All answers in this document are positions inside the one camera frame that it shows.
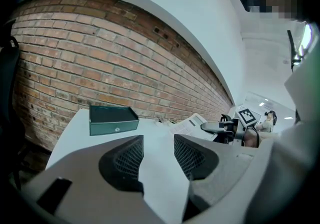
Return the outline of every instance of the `person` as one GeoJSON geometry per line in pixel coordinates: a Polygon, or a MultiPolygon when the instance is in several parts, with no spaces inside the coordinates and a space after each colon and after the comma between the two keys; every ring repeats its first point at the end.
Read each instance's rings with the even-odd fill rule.
{"type": "Polygon", "coordinates": [[[274,126],[277,122],[277,115],[276,112],[273,110],[269,111],[269,113],[266,114],[266,120],[263,123],[260,123],[256,126],[256,129],[259,132],[265,132],[265,133],[271,133],[274,129],[274,126]]]}

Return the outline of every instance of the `white ceiling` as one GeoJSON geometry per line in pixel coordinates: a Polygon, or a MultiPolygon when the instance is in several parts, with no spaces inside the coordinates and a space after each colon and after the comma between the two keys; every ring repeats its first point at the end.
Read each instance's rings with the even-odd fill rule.
{"type": "Polygon", "coordinates": [[[239,18],[241,35],[248,52],[267,56],[272,67],[275,63],[283,67],[284,60],[291,56],[287,30],[291,30],[293,40],[302,40],[305,24],[279,19],[276,13],[246,12],[240,0],[230,0],[239,18]]]}

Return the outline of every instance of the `mesh pad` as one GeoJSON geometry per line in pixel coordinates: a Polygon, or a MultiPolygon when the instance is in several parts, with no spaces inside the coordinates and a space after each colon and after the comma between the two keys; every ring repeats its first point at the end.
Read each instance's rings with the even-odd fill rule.
{"type": "Polygon", "coordinates": [[[113,163],[115,168],[126,173],[133,179],[139,177],[139,167],[144,158],[143,140],[136,141],[131,147],[126,148],[115,156],[113,163]]]}
{"type": "Polygon", "coordinates": [[[177,138],[174,138],[174,156],[188,180],[192,170],[206,161],[206,157],[201,151],[177,138]]]}
{"type": "Polygon", "coordinates": [[[120,140],[125,142],[100,158],[100,174],[117,190],[143,193],[143,184],[139,182],[139,167],[144,158],[144,136],[137,135],[120,140]]]}

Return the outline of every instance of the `black mesh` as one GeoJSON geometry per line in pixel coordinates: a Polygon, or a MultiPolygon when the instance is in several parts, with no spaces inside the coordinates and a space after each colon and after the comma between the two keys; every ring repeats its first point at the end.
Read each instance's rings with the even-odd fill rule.
{"type": "Polygon", "coordinates": [[[192,170],[206,161],[206,157],[201,151],[177,138],[174,138],[174,156],[188,179],[190,179],[192,170]]]}
{"type": "Polygon", "coordinates": [[[132,146],[117,154],[113,159],[113,163],[118,171],[126,173],[133,179],[138,180],[139,166],[143,158],[143,140],[138,140],[132,146]]]}

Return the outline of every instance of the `black rectangular slot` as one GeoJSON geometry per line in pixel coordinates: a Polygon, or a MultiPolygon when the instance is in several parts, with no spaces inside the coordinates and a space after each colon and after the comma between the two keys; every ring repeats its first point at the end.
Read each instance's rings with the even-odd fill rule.
{"type": "Polygon", "coordinates": [[[68,179],[57,178],[36,203],[53,215],[71,184],[68,179]]]}

